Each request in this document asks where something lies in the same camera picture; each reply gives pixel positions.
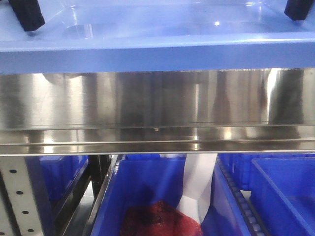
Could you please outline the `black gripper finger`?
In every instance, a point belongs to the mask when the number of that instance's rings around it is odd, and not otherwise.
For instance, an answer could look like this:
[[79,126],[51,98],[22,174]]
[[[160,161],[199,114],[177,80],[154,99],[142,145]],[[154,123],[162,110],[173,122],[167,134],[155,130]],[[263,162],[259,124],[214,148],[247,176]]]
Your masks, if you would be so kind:
[[310,10],[309,0],[288,0],[285,6],[284,14],[291,20],[305,20]]
[[9,0],[24,31],[35,31],[45,24],[38,0]]

